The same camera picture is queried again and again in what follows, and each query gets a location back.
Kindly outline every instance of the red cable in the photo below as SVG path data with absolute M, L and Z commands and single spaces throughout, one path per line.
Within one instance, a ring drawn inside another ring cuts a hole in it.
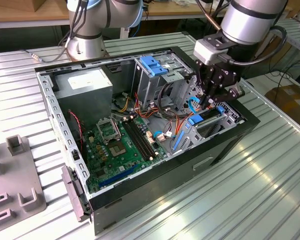
M 82 145 L 83 145 L 83 142 L 82 142 L 82 131 L 81 131 L 80 121 L 79 121 L 78 117 L 77 117 L 72 111 L 69 111 L 69 113 L 75 118 L 76 123 L 78 124 L 79 132 L 80 132 L 81 152 L 82 152 Z

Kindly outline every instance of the ram slot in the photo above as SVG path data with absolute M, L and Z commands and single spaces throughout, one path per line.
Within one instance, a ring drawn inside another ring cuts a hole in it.
M 156 156 L 154 150 L 151 148 L 150 144 L 146 141 L 142 133 L 139 131 L 137 125 L 133 121 L 129 122 L 129 125 L 131 126 L 133 132 L 139 137 L 143 147 L 147 150 L 148 154 L 150 154 L 150 156 L 154 158 Z
M 129 137 L 131 138 L 131 140 L 132 140 L 133 144 L 135 145 L 135 147 L 139 150 L 140 154 L 142 155 L 142 158 L 145 161 L 149 160 L 150 156 L 147 154 L 147 152 L 143 148 L 142 143 L 140 142 L 138 137 L 132 131 L 130 125 L 127 122 L 123 123 L 122 125 L 123 125 L 123 128 L 125 129 L 125 131 L 128 133 Z

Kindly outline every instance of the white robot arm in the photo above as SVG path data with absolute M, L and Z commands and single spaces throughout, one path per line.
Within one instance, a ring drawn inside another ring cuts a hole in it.
M 75 60 L 103 57 L 104 28 L 133 28 L 143 13 L 142 0 L 68 0 L 70 35 L 68 54 Z

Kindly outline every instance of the yellow wire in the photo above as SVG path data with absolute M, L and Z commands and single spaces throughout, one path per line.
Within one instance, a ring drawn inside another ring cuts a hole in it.
M 125 110 L 127 110 L 129 99 L 130 99 L 130 97 L 126 98 L 124 107 L 121 110 L 119 110 L 118 112 L 123 113 Z

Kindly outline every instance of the motherboard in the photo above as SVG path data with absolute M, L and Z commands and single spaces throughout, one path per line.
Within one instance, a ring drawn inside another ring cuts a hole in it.
M 149 134 L 141 117 L 118 122 L 106 119 L 84 132 L 89 191 L 97 192 L 166 158 L 163 148 Z

